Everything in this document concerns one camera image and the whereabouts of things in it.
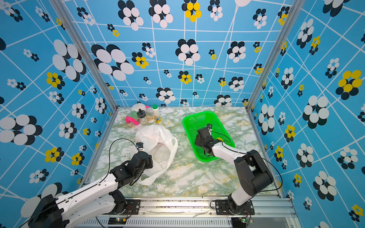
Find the translucent white plastic bag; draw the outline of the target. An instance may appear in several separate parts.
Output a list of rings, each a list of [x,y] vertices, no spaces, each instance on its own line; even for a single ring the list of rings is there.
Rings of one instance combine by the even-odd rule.
[[[153,168],[146,169],[147,178],[140,180],[141,185],[150,186],[162,176],[174,161],[178,140],[163,126],[153,124],[139,128],[135,135],[137,143],[143,143],[143,150],[152,156]]]

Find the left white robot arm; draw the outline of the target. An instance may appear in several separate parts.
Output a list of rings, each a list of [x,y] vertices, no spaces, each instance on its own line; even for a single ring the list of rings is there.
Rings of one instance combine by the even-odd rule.
[[[73,228],[92,217],[133,213],[120,188],[132,185],[146,169],[153,168],[152,156],[138,151],[132,159],[111,169],[104,177],[71,193],[41,199],[30,219],[30,228]]]

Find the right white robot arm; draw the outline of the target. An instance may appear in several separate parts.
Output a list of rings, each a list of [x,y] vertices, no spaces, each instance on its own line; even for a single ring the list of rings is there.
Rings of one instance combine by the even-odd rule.
[[[228,207],[234,214],[240,213],[244,204],[274,182],[265,160],[256,150],[241,152],[222,140],[214,139],[208,127],[199,129],[195,145],[204,152],[221,158],[236,168],[240,187],[228,196]]]

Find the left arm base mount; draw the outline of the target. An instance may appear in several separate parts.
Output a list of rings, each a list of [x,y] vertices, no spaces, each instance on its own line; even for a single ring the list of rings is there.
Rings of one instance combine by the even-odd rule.
[[[118,206],[117,210],[112,210],[105,215],[138,215],[141,207],[140,199],[127,199],[122,206]]]

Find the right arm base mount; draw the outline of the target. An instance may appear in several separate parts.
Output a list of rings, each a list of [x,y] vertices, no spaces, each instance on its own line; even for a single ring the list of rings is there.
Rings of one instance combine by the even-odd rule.
[[[228,199],[216,199],[214,200],[213,208],[217,215],[240,215],[240,216],[252,216],[255,215],[255,210],[251,200],[248,200],[244,204],[237,206],[232,200]]]

